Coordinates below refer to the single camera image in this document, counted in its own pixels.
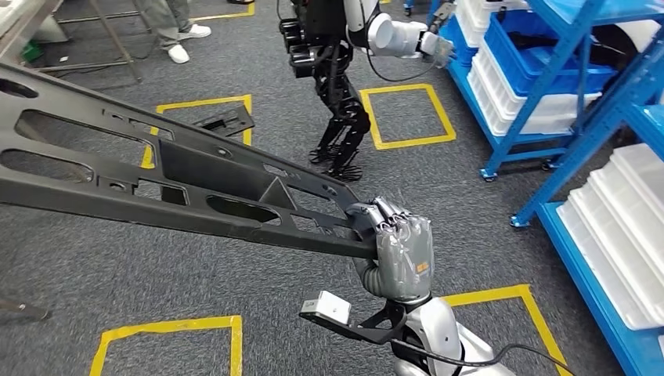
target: blue metal rack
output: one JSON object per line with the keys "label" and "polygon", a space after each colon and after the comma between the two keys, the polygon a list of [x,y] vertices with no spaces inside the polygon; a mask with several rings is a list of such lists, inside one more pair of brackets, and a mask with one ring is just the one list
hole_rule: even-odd
{"label": "blue metal rack", "polygon": [[[482,115],[482,110],[479,108],[479,104],[475,98],[475,94],[473,94],[470,85],[468,84],[468,72],[471,70],[470,67],[464,67],[461,65],[459,62],[453,60],[450,61],[448,64],[448,70],[450,72],[450,75],[452,76],[452,79],[456,83],[456,86],[459,88],[459,91],[461,91],[461,95],[464,97],[466,100],[466,103],[468,106],[471,108],[471,111],[473,115],[475,116],[475,119],[478,121],[480,128],[484,132],[487,140],[491,144],[491,147],[494,150],[497,150],[500,148],[500,144],[503,142],[503,139],[505,138],[504,136],[494,136],[491,133],[491,129],[489,129],[489,126],[486,124],[486,120],[484,119],[484,115]],[[542,141],[552,141],[552,140],[557,140],[558,144],[565,144],[567,140],[569,140],[572,136],[571,132],[566,132],[566,133],[558,133],[558,134],[553,134],[553,135],[544,135],[544,134],[529,134],[529,135],[518,135],[516,140],[513,142],[513,145],[520,145],[520,144],[525,144],[525,143],[541,143]],[[554,155],[559,155],[563,154],[565,151],[567,151],[566,148],[564,147],[551,147],[551,148],[546,148],[546,149],[539,149],[539,150],[532,150],[532,151],[526,151],[526,152],[521,152],[521,153],[514,153],[514,154],[509,154],[505,157],[505,161],[519,161],[523,159],[531,159],[531,158],[538,158],[538,157],[549,157],[549,156],[554,156]]]}
{"label": "blue metal rack", "polygon": [[659,345],[659,336],[664,336],[664,328],[631,331],[626,327],[556,212],[561,203],[548,201],[611,137],[621,121],[625,121],[643,142],[664,159],[664,105],[646,105],[664,87],[662,73],[664,27],[599,104],[586,115],[585,132],[574,139],[568,152],[560,157],[560,167],[511,219],[513,226],[527,226],[532,216],[538,215],[628,376],[664,374],[664,354]]}
{"label": "blue metal rack", "polygon": [[[528,118],[530,118],[530,115],[535,110],[537,103],[545,95],[547,88],[554,81],[557,73],[581,42],[583,42],[582,56],[587,58],[590,40],[589,33],[592,26],[624,20],[662,20],[664,19],[664,14],[659,12],[661,7],[657,5],[657,1],[641,0],[634,4],[634,2],[625,2],[624,0],[529,0],[530,6],[538,12],[544,22],[547,22],[556,30],[560,38],[552,53],[553,58],[532,87],[528,99],[514,119],[509,132],[504,137],[501,137],[498,143],[491,142],[493,154],[485,167],[480,170],[480,175],[484,179],[488,181],[495,179],[497,177],[497,169],[504,162],[556,156],[565,152],[569,134],[529,135],[527,138],[529,141],[524,142],[525,138],[520,133]],[[449,65],[449,71],[464,97],[472,97],[471,92],[466,92],[467,85],[464,84],[466,81],[464,70],[452,62]],[[585,71],[582,70],[581,77],[579,78],[579,92],[583,92],[585,79]],[[467,101],[471,107],[474,106],[474,100]],[[582,100],[579,101],[579,109],[579,116],[581,116],[583,113]],[[480,125],[484,128],[483,118],[477,115],[476,117]],[[512,147],[519,143],[540,143],[551,140],[552,138],[561,139],[561,142],[556,147],[550,149],[534,150],[528,153],[510,153]]]}

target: shelf caster wheel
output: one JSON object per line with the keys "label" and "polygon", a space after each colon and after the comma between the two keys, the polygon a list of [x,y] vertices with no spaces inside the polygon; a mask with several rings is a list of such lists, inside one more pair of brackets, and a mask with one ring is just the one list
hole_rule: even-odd
{"label": "shelf caster wheel", "polygon": [[512,226],[514,230],[518,231],[518,230],[523,230],[525,227],[530,226],[530,223],[529,222],[520,223],[518,221],[517,215],[514,214],[510,217],[510,226]]}

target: shoe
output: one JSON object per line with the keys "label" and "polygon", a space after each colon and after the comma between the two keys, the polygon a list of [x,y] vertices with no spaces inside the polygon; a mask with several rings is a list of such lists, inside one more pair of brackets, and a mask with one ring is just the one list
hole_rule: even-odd
{"label": "shoe", "polygon": [[174,45],[168,50],[168,55],[175,63],[184,64],[189,61],[189,54],[181,45]]}
{"label": "shoe", "polygon": [[189,38],[205,38],[212,34],[212,29],[207,26],[193,24],[186,33],[178,33],[178,40],[182,41]]}

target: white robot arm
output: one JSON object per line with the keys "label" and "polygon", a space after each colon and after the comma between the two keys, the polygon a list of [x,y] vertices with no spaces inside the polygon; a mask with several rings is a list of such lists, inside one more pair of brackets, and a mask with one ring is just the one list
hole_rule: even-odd
{"label": "white robot arm", "polygon": [[[452,42],[428,31],[421,22],[395,21],[380,11],[379,0],[344,0],[348,40],[375,56],[413,57],[425,53],[441,67],[453,51]],[[442,7],[450,16],[454,5]]]}

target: black cable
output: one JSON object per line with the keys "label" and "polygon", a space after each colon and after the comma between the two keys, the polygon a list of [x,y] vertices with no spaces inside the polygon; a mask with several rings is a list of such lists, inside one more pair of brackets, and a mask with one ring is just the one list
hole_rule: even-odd
{"label": "black cable", "polygon": [[364,34],[366,37],[366,58],[369,60],[369,65],[371,66],[371,70],[380,78],[384,79],[385,81],[388,82],[404,82],[404,81],[409,81],[414,78],[418,78],[420,76],[424,76],[426,73],[428,73],[430,70],[432,70],[435,67],[435,59],[431,62],[431,65],[429,68],[425,69],[424,71],[415,74],[414,76],[406,77],[406,78],[387,78],[384,75],[380,74],[376,67],[374,66],[374,62],[371,60],[371,54],[369,53],[370,48],[369,48],[369,29],[366,27],[366,15],[364,14],[364,4],[362,3],[362,0],[359,0],[359,7],[362,10],[362,23],[363,23],[363,28],[364,28]]}
{"label": "black cable", "polygon": [[104,69],[108,69],[110,67],[99,67],[99,68],[93,68],[93,69],[88,69],[88,70],[70,70],[67,73],[61,74],[59,76],[54,75],[53,77],[63,78],[63,77],[68,76],[70,74],[87,74],[87,73],[92,73],[92,72],[97,72],[97,71],[103,71]]}
{"label": "black cable", "polygon": [[[145,59],[149,58],[152,55],[152,52],[154,52],[155,49],[157,49],[157,45],[159,44],[158,42],[159,42],[159,39],[155,38],[154,42],[152,44],[152,47],[150,48],[150,51],[148,51],[148,53],[144,56],[133,56],[133,55],[129,55],[129,56],[134,60],[145,60]],[[124,56],[117,57],[117,58],[115,58],[114,61],[118,61],[118,60],[121,60],[121,59],[124,59]],[[67,73],[64,73],[64,74],[61,74],[59,76],[58,75],[53,75],[53,77],[63,78],[63,77],[68,76],[70,74],[87,74],[87,73],[92,73],[92,72],[103,71],[104,69],[107,69],[107,68],[110,68],[110,67],[116,67],[116,66],[112,65],[112,66],[108,66],[108,67],[92,68],[92,69],[89,69],[89,70],[71,70],[71,71],[69,71]]]}
{"label": "black cable", "polygon": [[569,369],[569,367],[567,367],[565,364],[563,364],[560,360],[555,359],[552,356],[550,356],[549,354],[541,352],[538,349],[534,349],[533,347],[530,347],[530,346],[527,346],[527,345],[520,345],[518,343],[511,343],[509,345],[506,345],[505,347],[503,347],[498,352],[498,355],[494,356],[494,358],[491,359],[491,360],[487,360],[485,362],[466,362],[466,361],[463,361],[463,360],[448,358],[447,356],[442,356],[442,355],[439,355],[439,354],[436,354],[436,353],[433,353],[433,352],[429,352],[425,349],[422,349],[421,347],[411,345],[410,343],[401,341],[401,340],[396,339],[396,338],[391,339],[390,342],[395,344],[395,345],[402,346],[406,349],[412,350],[412,351],[414,351],[414,352],[416,352],[416,353],[418,353],[422,356],[426,356],[426,357],[432,358],[434,360],[439,360],[441,362],[445,362],[445,363],[449,363],[449,364],[453,364],[455,366],[461,366],[461,367],[488,367],[488,366],[492,366],[494,364],[500,363],[500,361],[503,359],[503,357],[505,356],[505,354],[507,354],[508,351],[510,351],[512,349],[523,349],[523,350],[527,350],[527,351],[530,351],[532,353],[535,353],[537,355],[540,355],[540,356],[543,356],[543,357],[547,358],[551,362],[558,365],[560,368],[562,368],[565,371],[569,372],[569,374],[571,376],[575,376],[574,372],[572,372]]}
{"label": "black cable", "polygon": [[279,3],[280,0],[276,0],[276,16],[279,17],[279,21],[283,21],[283,18],[281,18],[281,12],[279,11]]}

